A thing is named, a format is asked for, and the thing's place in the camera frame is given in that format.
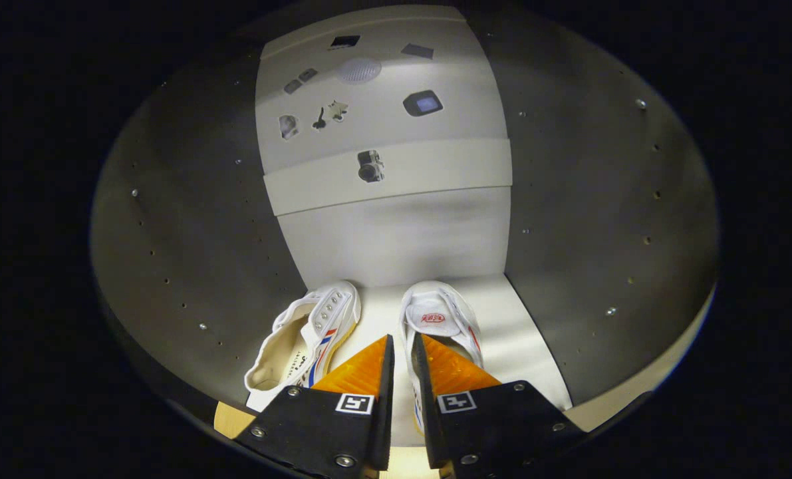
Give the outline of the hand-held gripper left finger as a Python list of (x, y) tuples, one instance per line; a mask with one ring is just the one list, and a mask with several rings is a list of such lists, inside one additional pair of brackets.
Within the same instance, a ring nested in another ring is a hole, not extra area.
[(384, 335), (313, 387), (281, 389), (235, 443), (298, 478), (377, 478), (389, 464), (394, 366)]

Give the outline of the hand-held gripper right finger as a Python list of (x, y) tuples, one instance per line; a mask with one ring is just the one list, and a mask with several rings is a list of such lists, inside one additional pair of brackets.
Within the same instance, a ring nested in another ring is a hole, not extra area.
[(442, 478), (531, 478), (577, 448), (587, 434), (526, 380), (442, 393), (429, 351), (417, 334), (413, 367), (419, 379), (421, 424), (429, 466)]

